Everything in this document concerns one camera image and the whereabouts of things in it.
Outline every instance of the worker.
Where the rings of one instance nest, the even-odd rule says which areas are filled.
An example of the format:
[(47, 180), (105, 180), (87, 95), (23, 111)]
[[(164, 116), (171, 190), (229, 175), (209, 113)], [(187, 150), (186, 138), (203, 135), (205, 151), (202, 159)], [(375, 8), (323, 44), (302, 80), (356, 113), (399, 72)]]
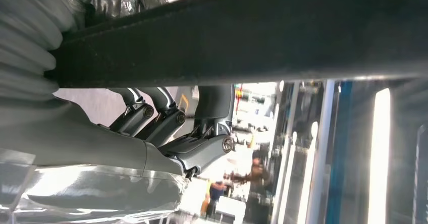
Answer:
[(272, 183), (271, 173), (269, 173), (268, 170), (265, 169), (265, 167), (261, 164), (259, 158), (253, 159), (251, 172), (249, 174), (241, 176), (235, 173), (231, 173), (230, 175), (225, 175), (225, 179), (230, 179), (233, 182), (242, 184), (251, 182), (251, 184), (262, 187), (270, 187)]
[(205, 219), (208, 217), (212, 218), (216, 212), (216, 205), (217, 202), (220, 200), (220, 197), (224, 194), (224, 191), (226, 189), (226, 185), (223, 183), (223, 181), (218, 181), (215, 183), (212, 183), (209, 187), (209, 204), (206, 208), (206, 216)]

